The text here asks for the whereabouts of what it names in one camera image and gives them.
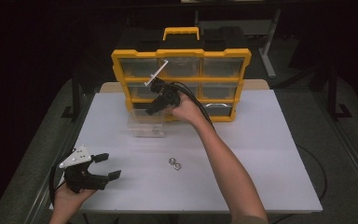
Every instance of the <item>clear plastic tray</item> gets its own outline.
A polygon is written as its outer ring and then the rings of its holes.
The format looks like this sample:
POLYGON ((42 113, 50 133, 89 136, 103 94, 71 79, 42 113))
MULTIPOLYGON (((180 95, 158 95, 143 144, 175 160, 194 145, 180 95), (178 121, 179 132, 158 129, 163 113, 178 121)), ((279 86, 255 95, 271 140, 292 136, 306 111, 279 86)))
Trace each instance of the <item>clear plastic tray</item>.
POLYGON ((165 137, 162 112, 150 116, 144 109, 133 109, 129 114, 127 126, 136 137, 165 137))

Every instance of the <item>clear plastic drawer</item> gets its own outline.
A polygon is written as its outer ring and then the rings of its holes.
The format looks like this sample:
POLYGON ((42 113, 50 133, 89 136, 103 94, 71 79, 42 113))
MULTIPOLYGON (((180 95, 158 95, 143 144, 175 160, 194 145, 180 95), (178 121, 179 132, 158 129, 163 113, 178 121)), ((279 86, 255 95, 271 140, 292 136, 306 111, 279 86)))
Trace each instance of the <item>clear plastic drawer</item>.
POLYGON ((169 62, 164 67, 166 77, 199 77, 200 58, 165 58, 169 62))
POLYGON ((143 82, 128 83, 131 98, 134 99, 155 99, 158 94, 153 93, 143 82))
POLYGON ((209 116, 230 116, 232 104, 202 104, 209 116))
POLYGON ((159 69, 158 59, 120 59, 124 77, 150 77, 159 69))
POLYGON ((203 99, 234 99, 236 89, 236 82, 202 83, 201 97, 203 99))
POLYGON ((243 58, 204 58, 203 77, 239 77, 243 58))
POLYGON ((164 114, 146 114, 144 109, 133 109, 129 114, 128 128, 136 137, 164 137, 164 114))

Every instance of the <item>organizer drawer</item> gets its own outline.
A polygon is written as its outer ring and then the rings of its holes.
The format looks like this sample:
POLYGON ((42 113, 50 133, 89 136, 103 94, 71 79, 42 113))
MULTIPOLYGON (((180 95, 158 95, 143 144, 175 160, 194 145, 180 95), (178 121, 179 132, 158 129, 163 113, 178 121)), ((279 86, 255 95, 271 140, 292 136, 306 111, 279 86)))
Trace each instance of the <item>organizer drawer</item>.
POLYGON ((204 58, 203 77, 238 77, 243 58, 204 58))
POLYGON ((234 99, 237 85, 236 82, 202 83, 201 97, 203 99, 234 99))
POLYGON ((130 95, 134 99, 155 99, 158 94, 153 93, 143 82, 129 82, 130 95))
POLYGON ((165 58, 169 62, 164 67, 165 77, 199 77, 200 58, 165 58))
POLYGON ((158 59, 120 59, 124 77, 150 77, 159 69, 158 59))
POLYGON ((230 116, 232 104, 202 104, 209 116, 230 116))

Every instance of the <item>human arm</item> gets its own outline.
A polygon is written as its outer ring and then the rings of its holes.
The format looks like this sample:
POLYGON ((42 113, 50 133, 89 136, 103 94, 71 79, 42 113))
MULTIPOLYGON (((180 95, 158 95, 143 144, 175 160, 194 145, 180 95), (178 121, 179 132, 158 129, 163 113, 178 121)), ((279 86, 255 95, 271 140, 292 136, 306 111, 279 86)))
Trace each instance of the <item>human arm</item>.
POLYGON ((54 210, 50 224, 65 224, 80 209, 85 202, 97 190, 82 189, 79 193, 74 193, 68 186, 63 184, 56 190, 54 200, 54 210))
POLYGON ((187 96, 180 96, 181 104, 176 108, 170 108, 169 112, 178 119, 190 123, 200 136, 232 221, 243 216, 267 220, 264 206, 246 169, 203 117, 199 108, 187 96))

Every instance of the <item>forearm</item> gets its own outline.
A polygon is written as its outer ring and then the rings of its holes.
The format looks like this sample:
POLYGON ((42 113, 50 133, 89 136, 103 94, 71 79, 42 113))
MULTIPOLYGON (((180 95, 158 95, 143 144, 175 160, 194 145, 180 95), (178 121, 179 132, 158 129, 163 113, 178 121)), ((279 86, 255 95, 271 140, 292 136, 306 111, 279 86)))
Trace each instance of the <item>forearm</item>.
POLYGON ((71 217, 68 217, 66 214, 60 214, 53 211, 49 224, 67 224, 70 219, 71 217))
POLYGON ((256 216, 267 220, 266 212, 251 177, 231 149, 205 119, 194 120, 191 124, 205 147, 232 219, 256 216))

